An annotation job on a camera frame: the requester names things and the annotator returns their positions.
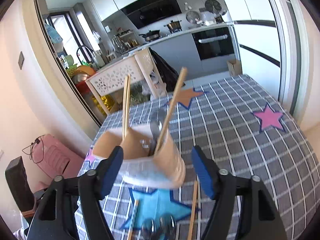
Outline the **long wooden chopstick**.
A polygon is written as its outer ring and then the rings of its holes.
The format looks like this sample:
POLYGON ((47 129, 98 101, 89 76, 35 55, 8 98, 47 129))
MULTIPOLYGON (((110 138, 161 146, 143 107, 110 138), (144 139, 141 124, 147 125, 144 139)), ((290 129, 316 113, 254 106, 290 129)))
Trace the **long wooden chopstick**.
POLYGON ((175 89, 174 89, 174 92, 173 92, 173 95, 172 95, 172 98, 170 100, 169 110, 167 112, 167 116, 164 119, 164 122, 163 122, 163 125, 162 125, 162 129, 160 130, 160 135, 157 138, 157 144, 156 144, 156 148, 155 148, 154 154, 156 154, 158 152, 158 150, 161 148, 164 136, 165 136, 166 131, 167 131, 167 127, 169 125, 169 121, 171 119, 171 115, 172 115, 173 110, 174 110, 174 108, 176 106, 177 97, 178 97, 178 95, 180 93, 181 87, 182 87, 182 85, 183 85, 183 83, 185 81, 185 77, 186 77, 187 73, 188 73, 187 68, 182 67, 182 69, 180 71, 180 74, 179 74, 179 77, 178 77, 178 80, 177 80, 177 83, 176 83, 176 86, 175 86, 175 89))

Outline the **black kitchen faucet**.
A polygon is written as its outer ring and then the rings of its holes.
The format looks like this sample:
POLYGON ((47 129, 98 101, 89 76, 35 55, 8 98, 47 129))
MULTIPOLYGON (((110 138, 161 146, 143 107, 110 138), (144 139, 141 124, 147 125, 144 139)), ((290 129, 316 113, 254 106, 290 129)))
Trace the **black kitchen faucet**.
POLYGON ((86 62, 87 64, 95 63, 94 50, 89 48, 86 45, 81 45, 76 50, 76 55, 80 63, 83 63, 83 62, 86 62))

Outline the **pink plastic stool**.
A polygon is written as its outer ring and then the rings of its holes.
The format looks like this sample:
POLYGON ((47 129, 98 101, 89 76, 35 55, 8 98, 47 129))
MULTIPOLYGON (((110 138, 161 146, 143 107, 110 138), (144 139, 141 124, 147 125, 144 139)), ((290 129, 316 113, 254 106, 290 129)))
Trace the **pink plastic stool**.
POLYGON ((84 162, 84 158, 71 151, 51 134, 35 139, 31 158, 52 179, 58 175, 64 178, 76 177, 84 162))

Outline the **metal spoon on table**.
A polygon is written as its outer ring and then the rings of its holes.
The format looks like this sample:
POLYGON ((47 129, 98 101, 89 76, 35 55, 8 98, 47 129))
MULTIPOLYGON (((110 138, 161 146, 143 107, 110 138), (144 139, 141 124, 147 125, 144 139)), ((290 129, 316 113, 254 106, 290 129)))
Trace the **metal spoon on table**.
POLYGON ((173 215, 165 213, 159 218, 159 226, 154 219, 148 218, 142 223, 142 236, 144 239, 175 239, 177 223, 173 215))

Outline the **black chair back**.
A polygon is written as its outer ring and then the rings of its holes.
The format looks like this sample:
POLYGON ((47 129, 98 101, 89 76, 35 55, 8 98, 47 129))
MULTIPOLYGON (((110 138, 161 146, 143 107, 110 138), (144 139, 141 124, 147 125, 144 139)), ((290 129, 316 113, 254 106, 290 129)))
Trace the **black chair back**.
POLYGON ((36 200, 27 180, 27 174, 21 156, 13 159, 5 169, 5 178, 13 199, 21 211, 26 215, 34 213, 36 200))

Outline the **beige utensil holder cup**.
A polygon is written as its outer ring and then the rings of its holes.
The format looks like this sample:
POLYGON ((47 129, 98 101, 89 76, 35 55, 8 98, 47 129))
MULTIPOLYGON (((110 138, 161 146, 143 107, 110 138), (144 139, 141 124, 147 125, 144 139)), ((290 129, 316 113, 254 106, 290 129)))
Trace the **beige utensil holder cup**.
POLYGON ((160 149, 149 154, 152 133, 149 124, 128 128, 125 138, 121 127, 107 129, 95 142, 92 155, 107 159, 116 146, 124 152, 119 170, 126 183, 156 189, 176 189, 185 180, 185 163, 169 131, 160 149))

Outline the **wooden chopstick in holder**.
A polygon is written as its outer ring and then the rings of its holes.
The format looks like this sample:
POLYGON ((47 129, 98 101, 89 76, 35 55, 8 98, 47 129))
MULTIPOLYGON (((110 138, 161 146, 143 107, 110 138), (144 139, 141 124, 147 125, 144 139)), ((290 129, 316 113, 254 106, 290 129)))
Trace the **wooden chopstick in holder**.
POLYGON ((129 109, 130 109, 130 74, 126 77, 126 90, 125 90, 125 110, 124 110, 124 137, 127 135, 127 130, 129 127, 129 109))

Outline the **metal spoon in holder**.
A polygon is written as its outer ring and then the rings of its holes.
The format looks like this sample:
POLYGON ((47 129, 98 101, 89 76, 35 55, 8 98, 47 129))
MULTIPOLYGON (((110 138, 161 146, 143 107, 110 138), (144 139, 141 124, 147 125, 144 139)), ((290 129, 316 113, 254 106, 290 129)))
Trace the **metal spoon in holder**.
POLYGON ((149 156, 153 155, 155 152, 157 140, 160 135, 165 117, 166 112, 163 109, 152 112, 150 115, 150 130, 152 133, 152 140, 150 141, 149 156))

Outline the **grey checked tablecloth with stars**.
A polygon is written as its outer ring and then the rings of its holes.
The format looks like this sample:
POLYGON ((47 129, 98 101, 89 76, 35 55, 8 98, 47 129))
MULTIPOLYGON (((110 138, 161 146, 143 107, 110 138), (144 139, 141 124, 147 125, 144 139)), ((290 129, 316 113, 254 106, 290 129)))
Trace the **grey checked tablecloth with stars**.
MULTIPOLYGON (((206 83, 195 88, 205 91, 192 99, 189 109, 177 104, 169 131, 186 173, 182 187, 173 190, 174 200, 192 205, 195 171, 191 149, 199 145, 207 158, 214 159, 239 177, 259 176, 265 183, 281 215, 287 239, 299 239, 319 207, 319 160, 294 118, 251 77, 240 75, 206 83), (266 104, 283 113, 284 131, 269 127, 260 132, 260 120, 252 112, 266 104)), ((131 217, 130 188, 117 178, 101 208, 114 239, 126 239, 121 229, 131 217)))

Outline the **yellow bowl in sink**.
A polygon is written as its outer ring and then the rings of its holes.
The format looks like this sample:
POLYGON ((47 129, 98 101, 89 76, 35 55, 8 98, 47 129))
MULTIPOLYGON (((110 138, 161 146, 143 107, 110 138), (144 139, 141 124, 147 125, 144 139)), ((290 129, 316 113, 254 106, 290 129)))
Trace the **yellow bowl in sink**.
POLYGON ((72 77, 78 75, 78 74, 87 74, 89 76, 92 76, 95 74, 95 70, 91 66, 87 65, 80 65, 76 70, 74 71, 72 77))

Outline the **white perforated storage rack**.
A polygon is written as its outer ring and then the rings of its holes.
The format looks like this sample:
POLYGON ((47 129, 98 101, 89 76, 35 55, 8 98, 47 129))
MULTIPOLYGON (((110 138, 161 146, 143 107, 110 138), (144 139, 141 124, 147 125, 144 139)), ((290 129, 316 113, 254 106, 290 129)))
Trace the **white perforated storage rack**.
POLYGON ((160 76, 150 49, 138 50, 109 66, 103 67, 85 81, 107 115, 111 114, 115 108, 107 109, 101 97, 123 89, 127 76, 130 77, 131 84, 142 80, 146 81, 154 98, 167 94, 166 85, 160 76))

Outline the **black garbage bag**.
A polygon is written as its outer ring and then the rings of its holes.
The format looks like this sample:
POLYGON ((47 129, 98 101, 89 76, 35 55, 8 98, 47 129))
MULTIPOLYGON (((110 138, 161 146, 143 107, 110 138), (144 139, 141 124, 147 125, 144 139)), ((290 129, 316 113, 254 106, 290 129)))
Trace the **black garbage bag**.
POLYGON ((162 81, 167 85, 166 90, 167 92, 173 92, 178 81, 178 72, 172 68, 160 55, 158 55, 154 50, 151 48, 149 49, 158 72, 162 78, 162 81))

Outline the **cardboard box on floor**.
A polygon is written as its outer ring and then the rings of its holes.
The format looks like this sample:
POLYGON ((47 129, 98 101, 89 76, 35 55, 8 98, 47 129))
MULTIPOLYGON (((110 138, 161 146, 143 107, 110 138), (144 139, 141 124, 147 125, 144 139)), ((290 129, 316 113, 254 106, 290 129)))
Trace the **cardboard box on floor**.
POLYGON ((242 74, 241 61, 237 59, 228 60, 227 66, 230 76, 237 76, 242 74))

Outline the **black wok on stove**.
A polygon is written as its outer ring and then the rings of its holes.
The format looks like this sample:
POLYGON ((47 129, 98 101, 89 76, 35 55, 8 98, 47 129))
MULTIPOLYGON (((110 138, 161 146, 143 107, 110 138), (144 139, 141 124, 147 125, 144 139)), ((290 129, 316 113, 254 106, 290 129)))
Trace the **black wok on stove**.
POLYGON ((140 34, 140 36, 144 38, 146 42, 151 42, 161 38, 160 30, 149 31, 145 34, 140 34))

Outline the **brass pot on stove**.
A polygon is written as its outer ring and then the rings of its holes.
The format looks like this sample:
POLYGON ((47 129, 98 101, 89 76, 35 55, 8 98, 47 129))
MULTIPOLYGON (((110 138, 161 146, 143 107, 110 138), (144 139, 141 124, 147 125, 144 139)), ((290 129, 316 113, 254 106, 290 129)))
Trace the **brass pot on stove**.
POLYGON ((179 32, 182 30, 180 21, 173 21, 171 20, 170 23, 164 25, 165 27, 168 28, 168 30, 170 31, 170 33, 175 33, 175 32, 179 32))

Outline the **black built-in oven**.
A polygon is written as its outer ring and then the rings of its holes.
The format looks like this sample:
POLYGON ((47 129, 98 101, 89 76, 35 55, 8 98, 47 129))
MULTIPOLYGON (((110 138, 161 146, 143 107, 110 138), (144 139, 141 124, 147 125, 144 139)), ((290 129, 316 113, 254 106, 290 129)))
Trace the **black built-in oven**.
POLYGON ((232 35, 228 27, 192 33, 201 61, 234 54, 232 35))

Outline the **black range hood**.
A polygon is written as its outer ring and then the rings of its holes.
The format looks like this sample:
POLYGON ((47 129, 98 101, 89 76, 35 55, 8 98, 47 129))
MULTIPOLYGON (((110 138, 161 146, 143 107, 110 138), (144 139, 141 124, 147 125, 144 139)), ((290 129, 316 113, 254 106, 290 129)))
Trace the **black range hood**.
POLYGON ((137 0, 121 11, 137 29, 182 13, 177 0, 137 0))

